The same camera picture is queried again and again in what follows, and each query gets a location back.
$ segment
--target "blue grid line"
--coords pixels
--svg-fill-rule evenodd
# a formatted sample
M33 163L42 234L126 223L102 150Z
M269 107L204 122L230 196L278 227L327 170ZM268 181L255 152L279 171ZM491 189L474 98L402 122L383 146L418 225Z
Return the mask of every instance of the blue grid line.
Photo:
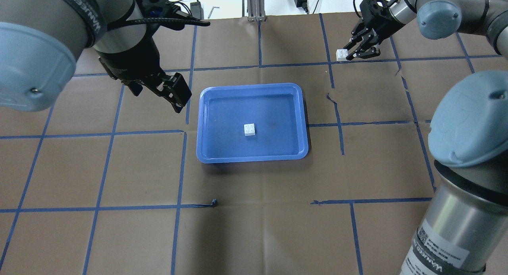
M93 212L96 208L22 208L20 212Z
M406 124L410 123L409 121L373 121L373 122L349 122L349 123L341 123L342 126L348 125L388 125L388 124Z
M166 73L190 72L190 69L164 69Z
M140 135L140 134L168 134L168 133L181 133L183 130L147 130L147 131L127 131L115 132L115 135Z
M381 59L381 60L345 60L345 61L333 61L330 62L332 65L341 65L343 63L357 63L357 62L396 62L396 59Z
M358 203L408 203L408 202L429 202L432 198L394 198L394 199L354 199L354 200L326 200L314 201L310 204L358 204Z
M323 21L323 15L321 13L319 13L319 20L321 22L321 30L323 31L323 39L325 41L326 58L328 60L328 71L330 72L330 83L332 84L332 88L335 88L335 82L333 81L332 64L330 63L331 59L328 47L328 39L326 38L325 22Z
M20 210L23 205L23 201L25 200L25 196L27 195L27 191L28 191L29 185L30 185L31 176L33 175L33 170L34 170L35 165L37 163L38 154L40 153L40 147L42 146L44 136L46 135L46 131L48 130L49 121L51 120L51 116L53 115L54 108L55 108L55 105L53 104L51 106L51 109L49 110L48 118L46 119L46 123L45 123L44 129L42 131L42 135L40 136L40 140L37 145L37 150L35 152L35 155L33 156L33 161L32 161L32 165L30 167L30 172L29 172L29 175L27 176L27 182L25 183L25 187L23 188L23 193L21 194L21 198L18 203L18 208L16 210L16 215L14 216L14 220L12 221L11 230L9 231L9 235L7 237L7 241L5 243L4 250L2 252L2 257L0 258L0 270L2 269L2 266L4 264L5 256L7 255L7 250L9 249L9 244L11 243L14 229L16 228L16 223L18 223Z
M76 138L76 137L98 137L98 136L111 136L111 133L58 134L58 135L46 135L44 136L44 138Z
M337 107L337 103L330 98L329 94L326 94L326 98L333 102L335 107L335 117L337 117L337 127L339 128L339 142L341 143L341 153L344 154L344 137L343 137L343 125L341 123L341 116L339 115L339 109Z
M468 56L469 59L477 58L502 58L500 55L480 55L480 56ZM422 61L422 60L462 60L465 56L453 56L453 57L430 57L430 58L403 58L399 59L400 62L411 62L411 61ZM341 65L345 63L369 63L369 62L397 62L396 59L382 59L382 60L351 60L351 61L331 61L330 62L306 62L306 63L282 63L274 65L239 65L235 67L198 67L193 69L194 71L216 71L224 69L250 69L251 67L299 67L303 65ZM191 69L165 69L164 72L190 72ZM107 76L106 73L99 74L81 74L74 75L74 77L94 77L94 76Z
M252 67L259 67L258 65L238 65L235 67L198 67L194 71L221 71L224 69L250 69Z
M94 73L94 74L77 74L74 75L73 78L82 78L82 77L99 77L99 76L108 76L107 73Z
M309 124L307 127L335 127L338 126L337 123L316 123L316 124Z
M281 63L274 65L262 65L260 67L301 67L305 65L328 65L328 62L301 62L301 63Z
M24 136L0 136L0 140L3 139L38 139L40 135L24 135Z
M358 273L363 275L362 256L360 253L360 243L358 241L358 231L356 229L356 217L354 216L354 206L350 203L352 235L354 238L354 249L356 250L356 260L358 262Z
M6 208L0 210L0 213L13 212L94 212L95 210L173 210L176 208L213 208L217 205L214 199L210 204L165 204L165 205L131 205L131 206L101 206L99 208L93 206L76 207L76 208Z
M261 67L263 65L261 52L261 21L258 21L258 56L259 56L259 67Z
M196 57L196 39L198 36L198 27L194 26L194 35L192 36L192 52L190 53L190 74L189 74L189 89L192 91L192 79L194 78L194 58ZM191 101L187 102L187 110L185 112L185 124L189 124L189 116L191 114Z
M469 56L470 59L478 59L478 58L502 58L501 55L481 55L481 56Z
M104 170L102 172L102 179L100 180L100 187L98 190L97 203L96 203L96 208L95 208L95 212L94 212L94 220L92 221L89 244L87 247L87 255L85 256L85 264L83 266L83 275L86 275L88 267L89 267L90 252L92 249L92 243L94 242L95 228L97 225L97 216L98 216L98 211L99 211L98 208L100 207L100 201L102 199L102 192L104 190L104 182L106 181L106 174L108 171L109 159L111 157L111 150L113 149L113 141L115 139L116 125L118 124L118 116L120 115L120 107L122 104L124 90L125 90L125 85L122 85L122 89L120 90L120 96L118 97L118 105L116 107L115 121L113 123L113 129L111 131L111 138L109 140L108 153L106 155L106 161L104 163Z
M455 33L457 36L457 39L459 40L460 47L462 48L462 51L464 52L464 56L466 57L466 60L468 61L468 65L470 66L471 72L474 74L475 69L473 67L473 64L471 63L470 56L468 55L468 51L466 51L466 47L464 46L464 43L462 42L462 38L460 38L459 33Z
M404 124L410 121L373 121L373 122L353 122L353 123L341 123L341 126L350 125L390 125L390 124ZM337 123L313 123L308 124L307 127L335 127ZM183 130L146 130L146 131L125 131L115 132L114 135L143 135L143 134L168 134L168 133L182 133ZM103 137L111 136L111 133L85 133L85 134L58 134L58 135L45 135L44 138L78 138L78 137ZM8 139L39 139L40 135L22 135L22 136L1 136L0 140Z
M393 52L395 54L395 58L397 58L397 65L398 65L399 70L400 70L400 69L402 69L402 65L401 65L400 60L399 60L399 54L397 53L397 47L395 46L395 42L394 42L392 37L390 37L390 42L392 43ZM434 174L432 173L432 169L430 167L429 156L427 154L427 149L425 147L425 142L423 141L423 135L421 134L421 130L419 128L419 123L418 123L418 118L417 118L417 115L416 115L416 110L414 110L414 105L412 103L410 91L409 91L409 88L408 88L408 82L406 82L406 79L403 76L401 76L401 79L402 79L402 83L404 85L404 88L406 90L406 96L408 97L408 102L409 102L410 107L411 107L411 113L412 113L413 118L414 118L414 124L416 125L416 130L417 130L418 138L419 138L419 144L420 144L421 150L423 152L423 156L424 156L424 159L425 159L425 165L427 166L427 172L429 174L430 184L432 184L432 190L434 190L434 192L435 192L436 191L436 186L435 186L435 183L434 183Z
M180 165L180 185L178 186L178 201L176 208L176 218L175 218L175 230L173 234L173 252L171 255L171 275L175 274L175 266L176 266L176 244L178 242L178 228L180 225L180 210L182 205L182 191L183 191L183 174L185 168L185 154L187 152L187 133L183 134L183 148L182 148L182 161Z

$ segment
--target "barcode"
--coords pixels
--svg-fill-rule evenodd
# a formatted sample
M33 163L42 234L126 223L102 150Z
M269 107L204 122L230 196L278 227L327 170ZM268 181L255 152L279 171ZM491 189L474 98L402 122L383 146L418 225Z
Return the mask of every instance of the barcode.
M427 235L427 233L425 232L425 230L423 228L420 228L418 231L418 238L419 238L419 240L421 240L421 242L423 242L423 244L425 244L425 241L427 241L429 236Z

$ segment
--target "white lego brick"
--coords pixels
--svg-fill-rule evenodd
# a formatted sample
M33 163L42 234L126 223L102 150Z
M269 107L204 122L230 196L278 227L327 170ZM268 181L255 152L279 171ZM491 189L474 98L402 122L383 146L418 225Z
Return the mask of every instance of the white lego brick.
M348 56L348 50L347 49L337 49L337 62L346 60L346 57Z
M254 123L244 124L243 133L245 134L245 136L256 135L256 128L254 127Z

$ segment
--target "label sticker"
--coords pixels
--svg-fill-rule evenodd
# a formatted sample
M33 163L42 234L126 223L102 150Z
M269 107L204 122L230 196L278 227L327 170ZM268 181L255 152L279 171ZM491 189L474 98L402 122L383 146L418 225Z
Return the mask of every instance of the label sticker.
M414 255L413 247L410 248L401 269L401 275L438 275L418 260L416 255Z
M435 256L456 268L461 268L470 252L451 244L438 235L425 219L418 229L418 238Z

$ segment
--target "light blue joint cover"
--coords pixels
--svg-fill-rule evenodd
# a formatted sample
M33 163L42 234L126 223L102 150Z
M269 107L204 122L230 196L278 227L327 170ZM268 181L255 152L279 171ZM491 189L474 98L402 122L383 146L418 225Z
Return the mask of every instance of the light blue joint cover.
M432 0L417 13L419 31L428 39L446 38L455 33L462 22L462 12L447 0Z
M18 24L0 22L0 106L39 111L53 105L76 71L60 41Z
M484 71L458 82L430 127L430 153L451 168L475 166L508 150L508 72Z

